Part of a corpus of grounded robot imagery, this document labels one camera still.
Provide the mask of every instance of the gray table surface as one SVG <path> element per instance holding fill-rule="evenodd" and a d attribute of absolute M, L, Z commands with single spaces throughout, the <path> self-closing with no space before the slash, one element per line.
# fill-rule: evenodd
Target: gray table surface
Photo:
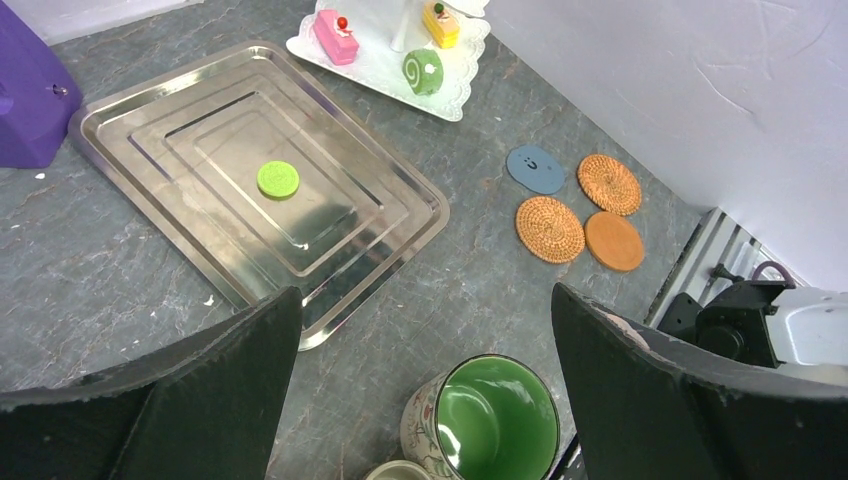
<path fill-rule="evenodd" d="M 207 0 L 55 51 L 93 101 L 248 39 L 284 45 L 312 7 Z M 298 357 L 268 478 L 362 478 L 399 454 L 400 415 L 415 389 L 484 352 L 513 356 L 540 374 L 569 438 L 552 286 L 564 282 L 643 319 L 697 223 L 695 210 L 494 37 L 458 124 L 310 71 L 445 193 L 452 216 L 333 337 Z M 583 221 L 598 209 L 577 185 L 578 162 L 601 152 L 630 166 L 644 196 L 630 217 L 646 248 L 638 270 L 611 272 L 588 252 L 548 265 L 519 243 L 513 215 L 531 193 L 506 173 L 505 159 L 526 143 L 563 163 L 568 178 L 555 197 Z M 67 142 L 45 177 L 38 173 L 0 170 L 0 391 L 66 384 L 233 313 Z"/>

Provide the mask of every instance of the blue coaster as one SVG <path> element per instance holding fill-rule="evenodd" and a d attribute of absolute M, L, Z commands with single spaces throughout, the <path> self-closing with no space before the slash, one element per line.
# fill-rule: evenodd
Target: blue coaster
<path fill-rule="evenodd" d="M 565 184 L 565 170 L 548 152 L 524 145 L 509 153 L 506 169 L 516 182 L 542 195 L 551 195 Z"/>

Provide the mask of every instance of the white wall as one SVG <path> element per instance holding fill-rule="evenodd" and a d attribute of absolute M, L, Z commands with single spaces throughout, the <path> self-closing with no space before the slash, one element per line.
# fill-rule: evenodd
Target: white wall
<path fill-rule="evenodd" d="M 3 0 L 49 45 L 203 0 Z"/>
<path fill-rule="evenodd" d="M 685 201 L 848 290 L 848 5 L 492 0 L 493 31 Z"/>

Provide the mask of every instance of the small cup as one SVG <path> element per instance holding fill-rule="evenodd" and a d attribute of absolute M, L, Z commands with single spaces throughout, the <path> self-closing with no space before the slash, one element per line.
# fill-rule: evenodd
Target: small cup
<path fill-rule="evenodd" d="M 559 435 L 544 382 L 502 355 L 470 358 L 426 383 L 401 420 L 404 455 L 435 479 L 544 479 Z"/>
<path fill-rule="evenodd" d="M 395 460 L 375 468 L 365 480 L 432 480 L 427 472 L 415 463 Z"/>

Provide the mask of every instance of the green swirl roll cake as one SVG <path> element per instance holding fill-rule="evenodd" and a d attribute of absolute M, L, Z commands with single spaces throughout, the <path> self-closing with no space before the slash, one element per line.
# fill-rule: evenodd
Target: green swirl roll cake
<path fill-rule="evenodd" d="M 427 48 L 413 50 L 403 61 L 403 76 L 416 95 L 432 95 L 442 88 L 445 70 L 442 60 Z"/>

